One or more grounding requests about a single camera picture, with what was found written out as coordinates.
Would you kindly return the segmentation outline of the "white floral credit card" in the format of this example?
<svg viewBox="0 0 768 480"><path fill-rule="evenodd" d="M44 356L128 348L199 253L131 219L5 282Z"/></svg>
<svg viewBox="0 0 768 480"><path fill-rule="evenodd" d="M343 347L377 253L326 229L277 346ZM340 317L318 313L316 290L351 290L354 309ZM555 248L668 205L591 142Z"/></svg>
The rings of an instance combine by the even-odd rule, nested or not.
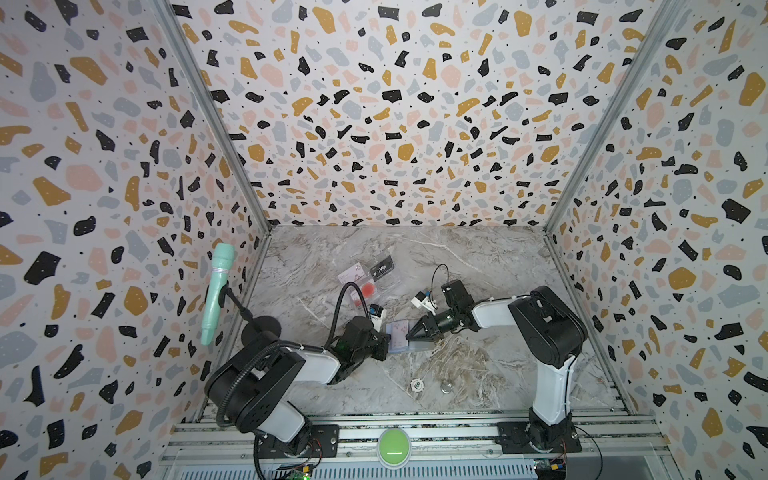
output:
<svg viewBox="0 0 768 480"><path fill-rule="evenodd" d="M386 331L390 335L390 353L399 353L409 349L409 341L406 338L409 330L410 322L408 320L392 322L386 326Z"/></svg>

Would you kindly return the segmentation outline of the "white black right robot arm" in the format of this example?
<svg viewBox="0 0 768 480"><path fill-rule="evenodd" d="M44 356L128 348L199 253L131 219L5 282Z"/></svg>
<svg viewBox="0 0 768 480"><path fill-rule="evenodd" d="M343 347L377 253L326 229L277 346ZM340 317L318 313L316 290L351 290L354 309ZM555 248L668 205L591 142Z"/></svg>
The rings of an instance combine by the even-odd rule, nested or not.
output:
<svg viewBox="0 0 768 480"><path fill-rule="evenodd" d="M453 280L442 286L442 292L447 309L422 316L406 339L436 342L463 329L517 328L537 362L536 392L528 422L500 427L499 444L542 453L579 452L570 395L573 370L588 338L580 318L547 286L519 296L476 301L460 280Z"/></svg>

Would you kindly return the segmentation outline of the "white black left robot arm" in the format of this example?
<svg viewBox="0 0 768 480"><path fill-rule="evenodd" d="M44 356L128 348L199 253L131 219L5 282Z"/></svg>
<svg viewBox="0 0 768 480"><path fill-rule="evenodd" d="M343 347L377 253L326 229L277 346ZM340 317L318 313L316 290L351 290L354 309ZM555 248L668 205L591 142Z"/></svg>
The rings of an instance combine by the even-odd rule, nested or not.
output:
<svg viewBox="0 0 768 480"><path fill-rule="evenodd" d="M216 424L241 433L265 435L291 455L310 442L312 423L285 399L295 383L335 385L368 359L387 358L391 336L364 316L356 316L328 347L282 340L262 328L244 330L243 348L208 379L205 394L216 406Z"/></svg>

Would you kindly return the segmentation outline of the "red card in box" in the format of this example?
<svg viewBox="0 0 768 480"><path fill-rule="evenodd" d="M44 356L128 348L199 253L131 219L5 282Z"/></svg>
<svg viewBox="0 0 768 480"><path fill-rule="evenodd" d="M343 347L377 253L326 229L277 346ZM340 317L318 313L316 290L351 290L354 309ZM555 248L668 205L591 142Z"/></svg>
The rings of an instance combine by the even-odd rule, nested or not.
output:
<svg viewBox="0 0 768 480"><path fill-rule="evenodd" d="M377 294L377 287L373 282L361 284L359 288L365 299L371 299Z"/></svg>

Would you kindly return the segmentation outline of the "clear acrylic card box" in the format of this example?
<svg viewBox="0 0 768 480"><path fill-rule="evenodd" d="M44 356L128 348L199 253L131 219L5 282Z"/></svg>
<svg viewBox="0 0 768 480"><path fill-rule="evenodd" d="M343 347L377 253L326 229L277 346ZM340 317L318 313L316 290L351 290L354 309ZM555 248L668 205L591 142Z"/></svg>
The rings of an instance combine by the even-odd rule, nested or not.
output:
<svg viewBox="0 0 768 480"><path fill-rule="evenodd" d="M354 282L358 288L361 284L373 282L377 287L377 294L371 299L365 299L362 297L367 305L373 303L380 295L380 288L384 285L383 280L394 271L394 260L391 255L386 255L380 258L372 266L365 266L361 262L355 262L341 273L337 275L337 279L341 285L349 282ZM362 298L359 292L353 287L350 287L346 294L355 306L362 305Z"/></svg>

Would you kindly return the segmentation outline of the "black microphone stand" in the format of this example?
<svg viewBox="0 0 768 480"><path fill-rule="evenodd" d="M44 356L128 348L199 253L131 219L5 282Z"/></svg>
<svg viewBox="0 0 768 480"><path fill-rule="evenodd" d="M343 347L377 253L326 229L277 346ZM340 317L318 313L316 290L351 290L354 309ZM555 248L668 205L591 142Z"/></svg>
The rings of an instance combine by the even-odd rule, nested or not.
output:
<svg viewBox="0 0 768 480"><path fill-rule="evenodd" d="M244 347L248 346L254 340L262 340L264 334L267 335L268 340L276 340L280 337L282 332L282 326L280 322L268 315L255 317L253 313L244 306L235 296L233 289L226 283L219 293L219 306L223 307L226 300L230 299L235 305L235 308L245 322L240 339Z"/></svg>

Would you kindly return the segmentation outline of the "green push button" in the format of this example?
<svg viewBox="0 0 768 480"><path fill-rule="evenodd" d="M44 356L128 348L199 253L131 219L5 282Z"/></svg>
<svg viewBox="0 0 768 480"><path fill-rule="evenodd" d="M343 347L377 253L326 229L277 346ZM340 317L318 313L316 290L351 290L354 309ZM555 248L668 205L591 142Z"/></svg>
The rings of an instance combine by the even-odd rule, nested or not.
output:
<svg viewBox="0 0 768 480"><path fill-rule="evenodd" d="M405 430L388 428L379 436L377 458L383 467L400 469L408 463L410 456L411 440Z"/></svg>

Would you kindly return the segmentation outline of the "mint green microphone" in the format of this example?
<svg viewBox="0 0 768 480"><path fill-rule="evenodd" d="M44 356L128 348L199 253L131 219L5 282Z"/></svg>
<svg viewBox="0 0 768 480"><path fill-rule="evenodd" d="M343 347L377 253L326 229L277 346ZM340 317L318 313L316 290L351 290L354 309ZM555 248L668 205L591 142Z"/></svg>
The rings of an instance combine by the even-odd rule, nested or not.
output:
<svg viewBox="0 0 768 480"><path fill-rule="evenodd" d="M228 283L229 272L235 257L235 248L231 244L219 243L213 251L212 272L201 323L200 343L202 345L209 345L215 338L221 311L219 298Z"/></svg>

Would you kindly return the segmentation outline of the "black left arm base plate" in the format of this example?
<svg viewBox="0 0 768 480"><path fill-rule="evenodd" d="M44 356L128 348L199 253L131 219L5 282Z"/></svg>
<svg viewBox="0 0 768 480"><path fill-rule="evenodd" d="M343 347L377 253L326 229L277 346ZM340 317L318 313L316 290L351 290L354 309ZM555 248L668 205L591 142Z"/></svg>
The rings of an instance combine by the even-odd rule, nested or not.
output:
<svg viewBox="0 0 768 480"><path fill-rule="evenodd" d="M288 443L270 434L256 434L258 446L254 450L260 459L335 458L339 446L338 424L309 424Z"/></svg>

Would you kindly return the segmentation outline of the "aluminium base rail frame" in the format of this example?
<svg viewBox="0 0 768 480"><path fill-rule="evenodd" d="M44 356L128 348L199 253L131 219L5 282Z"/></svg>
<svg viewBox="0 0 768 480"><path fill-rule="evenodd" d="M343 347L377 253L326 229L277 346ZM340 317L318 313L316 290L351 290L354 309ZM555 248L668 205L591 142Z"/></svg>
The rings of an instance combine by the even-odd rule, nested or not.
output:
<svg viewBox="0 0 768 480"><path fill-rule="evenodd" d="M317 416L338 424L335 458L253 461L251 435L210 420L180 424L162 454L159 479L679 479L682 474L650 416L608 410L573 415L582 451L504 454L500 422L524 422L523 411L500 413ZM411 456L400 469L377 458L388 428L405 430Z"/></svg>

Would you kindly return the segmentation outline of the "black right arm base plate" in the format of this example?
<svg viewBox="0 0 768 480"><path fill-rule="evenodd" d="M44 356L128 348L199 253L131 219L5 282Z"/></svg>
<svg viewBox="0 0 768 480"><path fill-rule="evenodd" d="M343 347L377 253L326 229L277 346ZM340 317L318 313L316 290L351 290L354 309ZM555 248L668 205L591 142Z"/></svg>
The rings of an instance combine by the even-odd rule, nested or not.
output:
<svg viewBox="0 0 768 480"><path fill-rule="evenodd" d="M500 422L498 444L504 454L580 453L582 445L570 418L556 425L539 421Z"/></svg>

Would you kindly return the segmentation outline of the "aluminium left corner post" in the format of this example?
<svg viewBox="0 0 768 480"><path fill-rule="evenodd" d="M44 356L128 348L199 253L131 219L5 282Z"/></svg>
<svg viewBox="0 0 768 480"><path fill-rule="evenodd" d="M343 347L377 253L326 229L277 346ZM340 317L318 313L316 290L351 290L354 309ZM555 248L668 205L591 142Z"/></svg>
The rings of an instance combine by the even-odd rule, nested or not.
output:
<svg viewBox="0 0 768 480"><path fill-rule="evenodd" d="M176 20L171 3L169 1L153 0L149 2L149 5L184 72L184 76L190 85L214 138L223 150L224 158L235 177L238 187L245 197L249 212L254 219L257 232L262 236L268 237L270 235L271 227L263 213L263 209L261 208L255 190L247 177L242 162L239 160L237 151L226 126L214 106L211 93L204 82L193 52L185 40L183 30Z"/></svg>

